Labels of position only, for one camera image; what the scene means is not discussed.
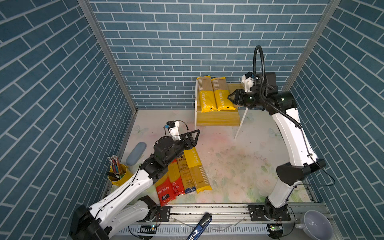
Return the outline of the yellow pastatime bag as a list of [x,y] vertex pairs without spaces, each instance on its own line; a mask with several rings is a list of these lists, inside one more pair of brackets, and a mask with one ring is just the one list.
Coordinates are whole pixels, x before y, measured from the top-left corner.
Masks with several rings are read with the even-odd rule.
[[214,78],[211,80],[214,90],[217,110],[220,111],[235,111],[233,103],[228,99],[230,94],[225,77]]
[[198,95],[202,113],[217,112],[211,76],[197,78]]
[[187,161],[187,165],[194,181],[197,193],[199,194],[203,191],[211,191],[212,187],[196,148],[185,150],[184,156]]

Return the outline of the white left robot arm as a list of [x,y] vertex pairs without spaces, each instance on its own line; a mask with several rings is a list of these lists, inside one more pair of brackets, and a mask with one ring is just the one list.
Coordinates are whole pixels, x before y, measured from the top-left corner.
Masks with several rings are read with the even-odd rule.
[[197,145],[198,137],[193,134],[198,136],[200,130],[182,134],[179,140],[161,137],[154,144],[154,153],[127,182],[90,207],[81,205],[74,211],[69,236],[73,240],[108,240],[133,223],[152,219],[157,204],[150,197],[142,197],[130,207],[128,204],[160,180],[172,161]]

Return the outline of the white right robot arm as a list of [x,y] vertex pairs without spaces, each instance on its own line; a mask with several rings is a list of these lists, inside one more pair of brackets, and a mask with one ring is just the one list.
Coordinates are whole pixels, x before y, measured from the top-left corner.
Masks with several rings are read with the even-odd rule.
[[266,110],[275,121],[288,149],[289,162],[277,167],[278,181],[272,193],[266,197],[262,218],[281,220],[288,213],[288,199],[294,188],[311,173],[325,167],[309,144],[300,123],[297,103],[289,92],[264,96],[261,93],[235,90],[228,96],[235,105]]

